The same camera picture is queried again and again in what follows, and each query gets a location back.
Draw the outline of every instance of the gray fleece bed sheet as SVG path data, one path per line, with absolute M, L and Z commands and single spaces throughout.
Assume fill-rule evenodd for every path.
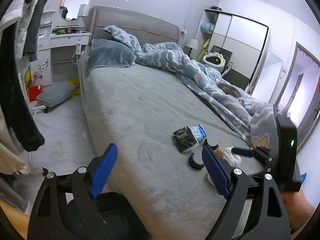
M 110 143 L 118 147 L 108 183 L 128 199 L 153 240 L 204 240 L 226 201 L 209 184 L 205 168 L 188 165 L 189 154 L 177 150 L 172 133 L 201 124 L 211 145 L 248 146 L 176 76 L 138 64 L 85 76 L 87 55 L 88 49 L 78 70 L 95 150 L 100 156 Z M 194 152 L 201 158 L 200 147 Z M 261 170 L 245 157 L 239 167 L 247 174 Z M 249 209 L 247 202 L 237 235 Z

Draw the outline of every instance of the oval mirror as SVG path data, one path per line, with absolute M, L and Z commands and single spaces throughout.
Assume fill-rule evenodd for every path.
M 90 0 L 61 0 L 60 14 L 67 21 L 76 20 L 81 4 L 89 4 Z

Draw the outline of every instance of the upholstered headboard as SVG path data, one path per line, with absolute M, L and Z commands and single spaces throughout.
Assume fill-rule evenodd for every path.
M 181 45 L 180 30 L 177 26 L 157 18 L 104 6 L 93 6 L 84 19 L 85 31 L 92 39 L 111 39 L 103 27 L 115 25 L 137 37 L 140 44 L 172 41 Z

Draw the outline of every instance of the white marble tile floor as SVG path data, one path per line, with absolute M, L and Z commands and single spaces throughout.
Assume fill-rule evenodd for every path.
M 14 188 L 31 204 L 44 179 L 42 167 L 57 175 L 73 173 L 87 166 L 96 157 L 85 119 L 81 96 L 75 96 L 54 107 L 47 114 L 40 111 L 36 124 L 45 138 L 45 144 L 31 153 L 32 175 L 17 176 Z

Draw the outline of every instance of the doorway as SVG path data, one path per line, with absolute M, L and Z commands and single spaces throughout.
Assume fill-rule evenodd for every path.
M 290 76 L 278 108 L 297 126 L 298 149 L 317 121 L 320 110 L 320 62 L 305 48 L 297 44 Z

